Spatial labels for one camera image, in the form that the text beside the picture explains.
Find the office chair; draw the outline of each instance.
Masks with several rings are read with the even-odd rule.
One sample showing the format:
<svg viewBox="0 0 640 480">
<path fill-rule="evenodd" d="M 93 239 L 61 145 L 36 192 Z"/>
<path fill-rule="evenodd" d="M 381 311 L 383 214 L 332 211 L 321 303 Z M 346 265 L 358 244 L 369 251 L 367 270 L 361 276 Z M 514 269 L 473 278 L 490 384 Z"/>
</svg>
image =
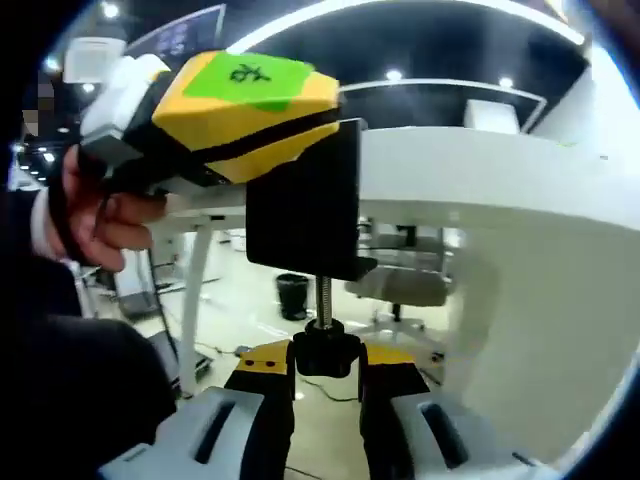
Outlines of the office chair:
<svg viewBox="0 0 640 480">
<path fill-rule="evenodd" d="M 382 320 L 376 311 L 372 324 L 351 333 L 367 335 L 391 332 L 397 341 L 404 334 L 427 346 L 442 360 L 444 345 L 429 338 L 421 319 L 402 317 L 402 306 L 438 307 L 445 304 L 451 291 L 447 264 L 452 252 L 447 250 L 444 229 L 435 237 L 418 237 L 415 226 L 396 226 L 395 234 L 378 234 L 371 223 L 368 254 L 378 260 L 378 267 L 358 282 L 348 282 L 345 289 L 359 298 L 373 298 L 388 302 L 390 318 Z"/>
</svg>

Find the white cuff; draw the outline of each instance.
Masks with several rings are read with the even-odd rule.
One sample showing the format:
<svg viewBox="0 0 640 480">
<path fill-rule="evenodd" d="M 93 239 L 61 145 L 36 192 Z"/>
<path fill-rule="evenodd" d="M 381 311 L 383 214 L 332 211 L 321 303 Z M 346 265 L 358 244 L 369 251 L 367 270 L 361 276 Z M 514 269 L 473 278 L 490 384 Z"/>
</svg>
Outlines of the white cuff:
<svg viewBox="0 0 640 480">
<path fill-rule="evenodd" d="M 43 188 L 38 192 L 31 209 L 31 246 L 36 255 L 50 260 L 58 260 L 47 240 L 45 229 L 47 208 L 49 208 L 49 189 Z"/>
</svg>

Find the threaded rod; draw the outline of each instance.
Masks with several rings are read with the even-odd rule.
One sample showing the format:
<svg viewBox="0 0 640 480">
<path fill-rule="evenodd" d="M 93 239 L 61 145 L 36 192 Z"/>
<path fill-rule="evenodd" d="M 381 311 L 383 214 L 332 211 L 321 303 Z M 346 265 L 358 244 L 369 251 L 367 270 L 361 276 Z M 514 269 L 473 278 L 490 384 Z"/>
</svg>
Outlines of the threaded rod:
<svg viewBox="0 0 640 480">
<path fill-rule="evenodd" d="M 315 326 L 319 329 L 331 327 L 331 278 L 316 276 L 316 310 Z"/>
</svg>

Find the ceiling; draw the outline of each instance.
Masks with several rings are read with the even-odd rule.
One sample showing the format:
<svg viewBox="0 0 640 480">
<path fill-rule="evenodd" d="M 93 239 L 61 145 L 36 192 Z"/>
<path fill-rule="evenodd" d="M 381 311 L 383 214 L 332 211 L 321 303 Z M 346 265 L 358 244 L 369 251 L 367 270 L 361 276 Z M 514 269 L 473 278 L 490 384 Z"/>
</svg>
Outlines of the ceiling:
<svg viewBox="0 0 640 480">
<path fill-rule="evenodd" d="M 100 4 L 83 12 L 61 36 L 52 53 L 62 56 L 66 43 L 80 33 L 109 24 L 128 41 L 180 16 L 212 6 L 211 0 L 117 1 L 120 15 L 105 19 Z M 222 45 L 226 47 L 265 23 L 313 0 L 229 0 Z M 543 0 L 522 1 L 553 16 Z M 514 88 L 547 99 L 546 111 L 557 104 L 586 68 L 580 49 L 562 36 L 500 10 L 452 1 L 394 0 L 361 5 L 293 26 L 252 48 L 310 62 L 341 84 L 384 80 L 389 69 L 404 78 L 456 79 L 495 85 L 503 76 Z M 77 138 L 79 112 L 95 96 L 59 74 L 40 74 L 40 84 L 53 85 L 53 109 L 42 108 L 38 136 L 28 136 L 20 161 L 31 170 L 50 164 L 39 148 L 59 158 Z M 25 108 L 38 109 L 36 81 L 25 96 Z M 486 89 L 450 85 L 394 86 L 348 92 L 346 116 L 362 116 L 371 128 L 403 125 L 461 125 L 466 99 L 514 105 L 524 123 L 536 102 Z M 69 129 L 61 133 L 59 128 Z"/>
</svg>

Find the black trash can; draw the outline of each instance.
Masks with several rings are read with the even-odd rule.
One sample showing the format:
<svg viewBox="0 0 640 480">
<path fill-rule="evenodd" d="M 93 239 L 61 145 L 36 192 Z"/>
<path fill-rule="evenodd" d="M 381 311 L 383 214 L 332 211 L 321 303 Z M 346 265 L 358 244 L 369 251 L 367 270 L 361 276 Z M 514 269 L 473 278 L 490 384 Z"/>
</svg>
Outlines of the black trash can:
<svg viewBox="0 0 640 480">
<path fill-rule="evenodd" d="M 285 320 L 307 318 L 307 291 L 309 279 L 294 273 L 283 273 L 276 277 L 276 288 L 280 298 L 280 315 Z"/>
</svg>

